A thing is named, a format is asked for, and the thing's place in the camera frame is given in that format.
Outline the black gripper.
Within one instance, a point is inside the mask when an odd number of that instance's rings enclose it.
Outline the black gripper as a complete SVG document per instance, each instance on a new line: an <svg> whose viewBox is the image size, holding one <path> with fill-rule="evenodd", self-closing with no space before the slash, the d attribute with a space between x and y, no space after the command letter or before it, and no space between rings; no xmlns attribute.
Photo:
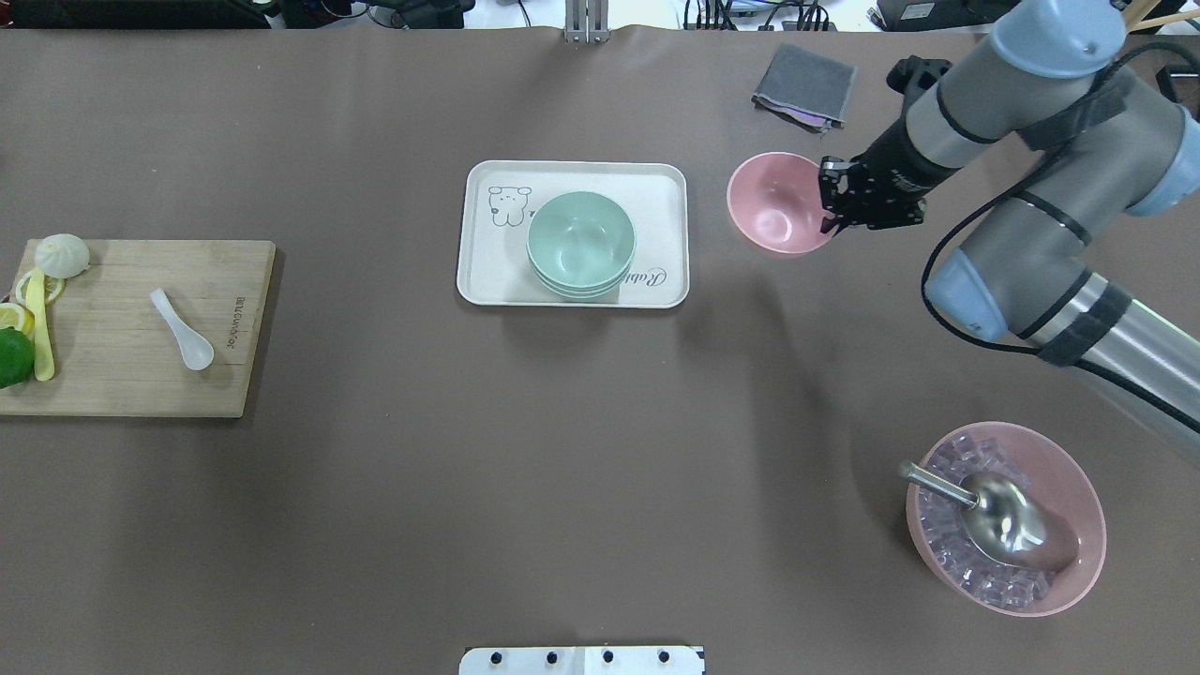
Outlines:
<svg viewBox="0 0 1200 675"><path fill-rule="evenodd" d="M853 159L823 157L818 189L826 210L821 231L884 229L922 225L924 197L938 186L938 165L924 157L896 121Z"/></svg>

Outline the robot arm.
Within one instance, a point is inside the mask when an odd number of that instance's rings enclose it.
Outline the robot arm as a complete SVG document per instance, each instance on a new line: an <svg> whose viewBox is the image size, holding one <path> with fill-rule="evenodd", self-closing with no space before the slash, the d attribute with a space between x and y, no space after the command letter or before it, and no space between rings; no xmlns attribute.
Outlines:
<svg viewBox="0 0 1200 675"><path fill-rule="evenodd" d="M925 196L1008 135L1039 163L934 251L922 301L985 350L1080 368L1196 432L1196 340L1080 259L1114 219L1152 217L1196 190L1196 118L1129 67L1109 1L1022 1L959 64L896 62L899 119L818 171L821 229L918 225Z"/></svg>

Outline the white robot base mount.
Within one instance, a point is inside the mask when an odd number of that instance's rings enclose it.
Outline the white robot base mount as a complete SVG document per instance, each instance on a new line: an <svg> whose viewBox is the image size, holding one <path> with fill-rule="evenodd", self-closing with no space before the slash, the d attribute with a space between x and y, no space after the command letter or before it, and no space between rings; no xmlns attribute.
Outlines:
<svg viewBox="0 0 1200 675"><path fill-rule="evenodd" d="M706 674L703 649L686 645L568 645L469 649L458 674Z"/></svg>

